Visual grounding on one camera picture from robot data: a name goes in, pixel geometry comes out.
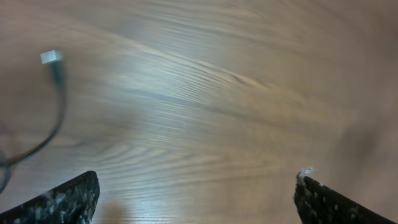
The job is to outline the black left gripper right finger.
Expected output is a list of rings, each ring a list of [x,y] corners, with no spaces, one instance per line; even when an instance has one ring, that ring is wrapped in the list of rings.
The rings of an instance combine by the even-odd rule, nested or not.
[[[296,175],[294,204],[302,224],[396,224],[309,177],[312,172]]]

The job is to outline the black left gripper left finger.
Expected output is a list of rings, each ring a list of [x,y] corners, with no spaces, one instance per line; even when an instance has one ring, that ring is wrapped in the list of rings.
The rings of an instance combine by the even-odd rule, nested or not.
[[[100,196],[95,171],[89,170],[1,213],[1,223],[91,223]]]

